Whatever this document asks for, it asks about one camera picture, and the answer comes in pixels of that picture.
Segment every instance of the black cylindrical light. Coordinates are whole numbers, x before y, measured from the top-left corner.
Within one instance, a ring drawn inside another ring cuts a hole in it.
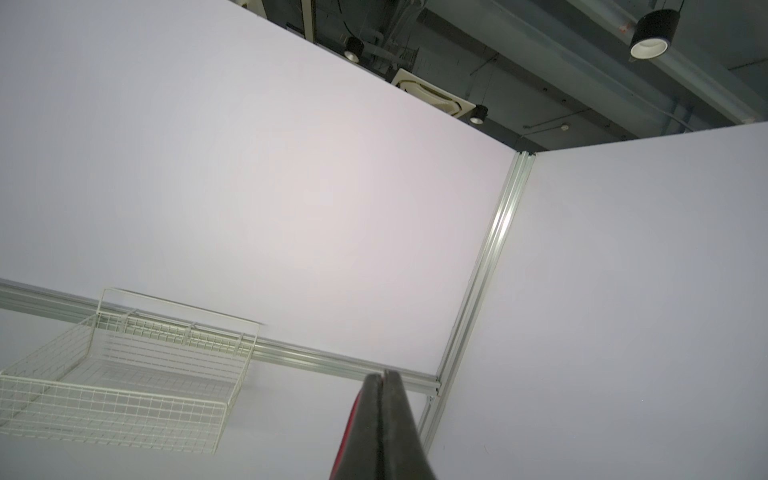
[[[630,55],[639,60],[649,60],[666,52],[672,45],[679,21],[677,10],[655,10],[645,15],[635,28],[629,47]]]
[[[344,56],[347,60],[360,63],[362,57],[362,50],[365,45],[362,44],[362,40],[357,37],[349,37],[346,39],[346,46],[344,47]]]
[[[485,121],[485,117],[488,117],[488,107],[485,105],[478,105],[469,115],[469,121],[475,125],[480,125]]]

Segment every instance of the aluminum rail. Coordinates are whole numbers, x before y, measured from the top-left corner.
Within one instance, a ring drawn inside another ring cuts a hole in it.
[[[467,350],[469,336],[472,334],[472,329],[475,327],[480,313],[486,287],[502,253],[509,226],[520,203],[534,160],[535,155],[528,152],[517,153],[515,162],[507,175],[496,215],[485,235],[482,249],[475,263],[475,269],[470,277],[464,300],[451,331],[448,346],[445,348],[440,362],[437,378],[441,386],[436,396],[428,397],[427,405],[424,407],[422,417],[419,420],[419,434],[426,452],[429,451],[429,447],[435,439],[440,418],[445,410],[445,401],[453,386],[464,352]]]
[[[92,315],[97,305],[97,300],[0,279],[0,309],[79,323]],[[102,306],[102,310],[109,309],[114,309],[117,313],[127,312],[116,306]],[[252,358],[261,362],[354,380],[363,380],[370,373],[396,370],[400,373],[407,390],[424,393],[427,396],[435,395],[440,387],[437,378],[427,373],[403,370],[394,366],[264,338],[257,340]]]

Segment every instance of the white panel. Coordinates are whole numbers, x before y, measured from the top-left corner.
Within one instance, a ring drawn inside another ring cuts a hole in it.
[[[513,151],[230,2],[9,2],[0,277],[435,371]]]
[[[71,327],[0,310],[0,369]],[[0,435],[0,478],[327,478],[360,386],[252,362],[216,455]]]
[[[438,477],[765,478],[767,151],[756,124],[541,154]]]

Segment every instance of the ceiling air vent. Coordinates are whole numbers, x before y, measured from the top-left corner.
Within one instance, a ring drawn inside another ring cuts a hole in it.
[[[453,117],[461,117],[475,108],[475,104],[437,88],[402,68],[398,70],[392,84]]]

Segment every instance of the dark ceiling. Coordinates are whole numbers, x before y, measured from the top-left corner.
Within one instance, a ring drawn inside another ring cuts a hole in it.
[[[341,53],[348,37],[361,38],[364,68],[383,80],[405,68],[486,105],[488,120],[469,127],[516,150],[726,127],[741,123],[733,104],[756,112],[747,121],[768,115],[762,0],[249,1],[249,10],[263,5],[270,21],[298,35],[305,30],[303,4],[311,5],[315,43]],[[612,28],[611,15],[639,18],[681,6],[673,42],[679,51],[665,55],[681,56],[686,68],[630,61],[628,40],[621,25]],[[707,90],[712,84],[717,94]]]

